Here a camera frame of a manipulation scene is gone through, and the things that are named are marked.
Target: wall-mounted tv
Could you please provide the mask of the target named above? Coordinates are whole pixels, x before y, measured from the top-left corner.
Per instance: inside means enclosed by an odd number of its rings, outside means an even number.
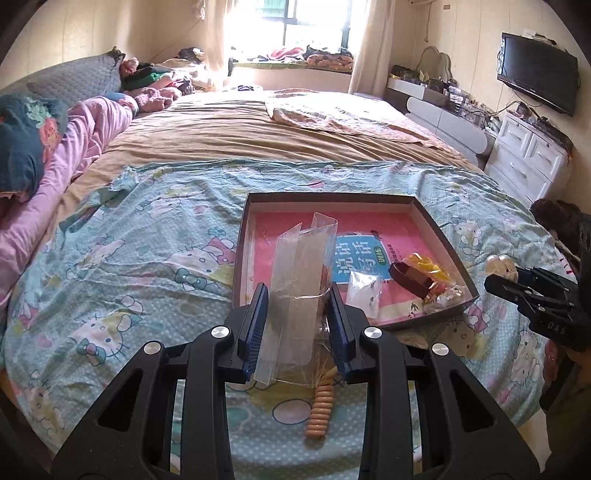
[[[557,112],[574,115],[579,63],[564,50],[503,33],[496,77]]]

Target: open box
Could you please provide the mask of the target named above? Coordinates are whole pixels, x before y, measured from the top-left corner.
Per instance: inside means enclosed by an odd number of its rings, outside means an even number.
[[[401,329],[461,314],[478,291],[450,242],[421,203],[411,196],[373,193],[251,193],[246,198],[236,251],[233,305],[251,301],[257,283],[271,282],[277,237],[298,223],[311,224],[314,212],[335,218],[336,252],[332,281],[346,301],[349,271],[367,271],[384,280],[379,315],[373,325]],[[460,286],[466,300],[423,314],[421,299],[391,279],[392,262],[413,252],[430,257]]]

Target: orange spiral cord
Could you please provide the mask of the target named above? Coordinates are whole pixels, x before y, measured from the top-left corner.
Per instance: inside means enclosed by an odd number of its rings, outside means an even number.
[[[306,424],[306,436],[309,438],[322,438],[329,426],[330,412],[335,400],[335,388],[333,378],[336,375],[336,367],[327,371],[318,382],[314,392],[314,404],[308,423]]]

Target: window frame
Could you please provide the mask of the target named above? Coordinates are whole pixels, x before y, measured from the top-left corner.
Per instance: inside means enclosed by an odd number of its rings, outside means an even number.
[[[294,16],[290,17],[289,16],[289,9],[290,9],[290,3],[292,3],[292,2],[294,5],[294,8],[293,8]],[[268,16],[261,17],[263,20],[266,20],[266,21],[282,22],[283,23],[283,41],[282,41],[283,46],[285,46],[285,38],[287,36],[287,25],[303,25],[305,27],[321,27],[321,25],[318,25],[315,23],[310,23],[310,22],[304,22],[302,20],[297,19],[297,17],[296,17],[297,2],[298,2],[298,0],[285,0],[285,6],[283,8],[283,17],[268,17]],[[346,0],[346,8],[347,8],[347,13],[345,16],[345,23],[343,24],[343,27],[340,29],[340,31],[342,32],[341,41],[340,41],[340,48],[344,48],[345,50],[348,49],[348,45],[349,45],[349,33],[351,31],[351,11],[353,8],[353,0]]]

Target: silver screw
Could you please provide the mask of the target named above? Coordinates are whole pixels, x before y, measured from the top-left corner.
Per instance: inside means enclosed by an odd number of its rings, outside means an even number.
[[[436,343],[431,347],[433,353],[439,356],[446,356],[449,353],[449,347],[445,343]]]
[[[161,346],[158,342],[150,342],[144,345],[144,353],[147,353],[148,355],[154,355],[155,353],[158,353],[160,349]]]
[[[367,327],[364,331],[363,334],[367,337],[367,338],[380,338],[382,336],[382,330],[380,330],[377,327]]]
[[[212,337],[224,338],[228,335],[230,335],[230,329],[228,327],[224,327],[224,325],[220,325],[212,329]]]

